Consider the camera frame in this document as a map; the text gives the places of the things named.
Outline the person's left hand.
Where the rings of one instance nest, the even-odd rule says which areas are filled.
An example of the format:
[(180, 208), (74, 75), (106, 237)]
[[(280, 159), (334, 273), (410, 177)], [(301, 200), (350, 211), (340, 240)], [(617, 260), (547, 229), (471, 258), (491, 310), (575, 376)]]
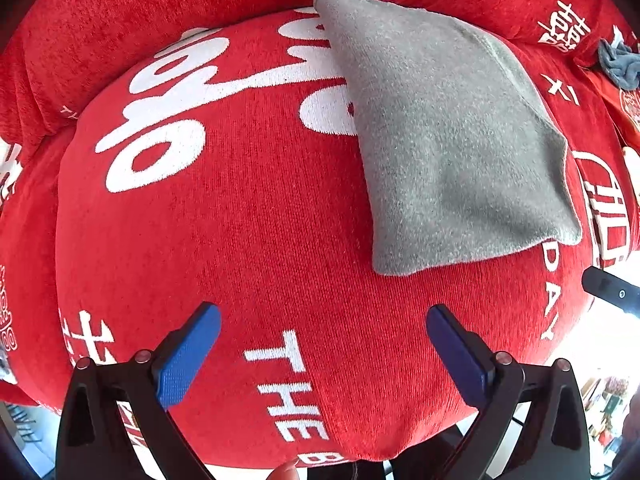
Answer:
[(270, 472), (267, 480), (299, 480), (298, 460), (291, 460)]

